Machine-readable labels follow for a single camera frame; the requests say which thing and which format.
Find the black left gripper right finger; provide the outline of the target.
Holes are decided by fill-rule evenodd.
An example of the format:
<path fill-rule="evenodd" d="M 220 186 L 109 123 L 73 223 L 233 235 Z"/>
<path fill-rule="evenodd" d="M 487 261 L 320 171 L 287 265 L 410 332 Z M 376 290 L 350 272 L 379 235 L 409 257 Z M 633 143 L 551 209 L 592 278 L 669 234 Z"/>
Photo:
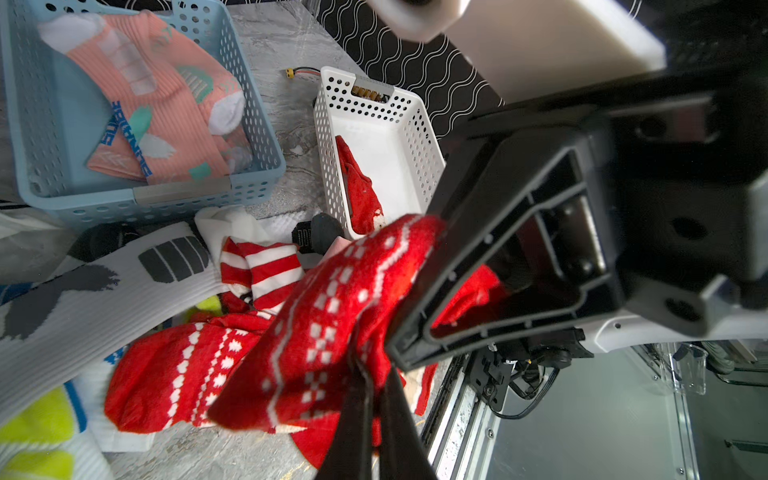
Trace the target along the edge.
<path fill-rule="evenodd" d="M 430 479 L 437 476 L 417 434 L 402 382 L 392 367 L 379 397 L 382 441 L 379 447 L 381 479 Z"/>

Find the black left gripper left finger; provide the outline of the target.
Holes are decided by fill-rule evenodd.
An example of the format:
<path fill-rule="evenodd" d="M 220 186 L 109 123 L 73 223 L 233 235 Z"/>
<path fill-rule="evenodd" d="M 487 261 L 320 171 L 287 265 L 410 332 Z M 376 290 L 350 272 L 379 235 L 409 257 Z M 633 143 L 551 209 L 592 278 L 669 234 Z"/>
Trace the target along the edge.
<path fill-rule="evenodd" d="M 350 375 L 331 446 L 315 479 L 371 479 L 374 386 L 356 353 L 348 357 Z"/>

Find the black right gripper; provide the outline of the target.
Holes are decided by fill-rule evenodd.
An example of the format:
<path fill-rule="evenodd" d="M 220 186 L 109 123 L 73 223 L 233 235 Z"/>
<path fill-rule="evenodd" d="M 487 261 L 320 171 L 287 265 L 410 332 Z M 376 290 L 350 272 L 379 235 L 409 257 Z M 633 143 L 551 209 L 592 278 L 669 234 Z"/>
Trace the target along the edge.
<path fill-rule="evenodd" d="M 622 81 L 600 95 L 617 142 L 624 310 L 602 351 L 767 334 L 767 75 Z M 412 370 L 618 310 L 621 229 L 604 122 L 455 142 L 430 211 L 444 222 L 392 324 Z"/>

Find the red christmas sock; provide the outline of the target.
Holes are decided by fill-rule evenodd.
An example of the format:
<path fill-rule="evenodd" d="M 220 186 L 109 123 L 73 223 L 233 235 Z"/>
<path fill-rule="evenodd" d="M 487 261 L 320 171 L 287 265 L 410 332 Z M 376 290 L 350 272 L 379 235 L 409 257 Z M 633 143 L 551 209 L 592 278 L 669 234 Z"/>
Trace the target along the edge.
<path fill-rule="evenodd" d="M 208 418 L 230 430 L 293 427 L 297 448 L 321 466 L 350 382 L 348 351 L 360 356 L 380 393 L 391 370 L 390 325 L 443 229 L 433 216 L 405 215 L 327 256 L 236 364 Z"/>

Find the red snowflake pattern sock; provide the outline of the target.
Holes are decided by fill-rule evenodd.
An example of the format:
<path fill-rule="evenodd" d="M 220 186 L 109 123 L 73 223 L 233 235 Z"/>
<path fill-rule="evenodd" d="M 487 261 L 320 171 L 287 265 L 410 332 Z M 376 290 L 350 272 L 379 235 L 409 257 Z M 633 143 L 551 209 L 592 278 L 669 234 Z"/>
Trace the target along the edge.
<path fill-rule="evenodd" d="M 373 189 L 373 182 L 362 172 L 351 149 L 341 136 L 335 137 L 335 144 L 347 193 L 352 229 L 359 235 L 373 233 L 384 221 L 383 208 Z"/>

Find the pink sock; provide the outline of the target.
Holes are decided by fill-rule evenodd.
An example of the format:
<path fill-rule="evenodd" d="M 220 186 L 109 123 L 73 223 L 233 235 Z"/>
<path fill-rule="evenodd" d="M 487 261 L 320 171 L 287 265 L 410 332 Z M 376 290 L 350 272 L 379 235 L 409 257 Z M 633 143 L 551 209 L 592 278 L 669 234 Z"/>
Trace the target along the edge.
<path fill-rule="evenodd" d="M 66 13 L 37 30 L 110 104 L 90 170 L 156 185 L 226 177 L 250 165 L 240 82 L 158 15 Z"/>

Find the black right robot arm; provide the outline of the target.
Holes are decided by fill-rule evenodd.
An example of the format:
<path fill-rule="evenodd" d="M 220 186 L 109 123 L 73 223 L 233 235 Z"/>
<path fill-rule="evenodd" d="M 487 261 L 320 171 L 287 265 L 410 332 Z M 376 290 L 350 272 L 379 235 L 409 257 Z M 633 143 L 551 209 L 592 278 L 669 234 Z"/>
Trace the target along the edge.
<path fill-rule="evenodd" d="M 504 101 L 445 138 L 445 230 L 389 333 L 410 370 L 767 335 L 767 47 L 682 64 L 614 1 L 375 1 Z"/>

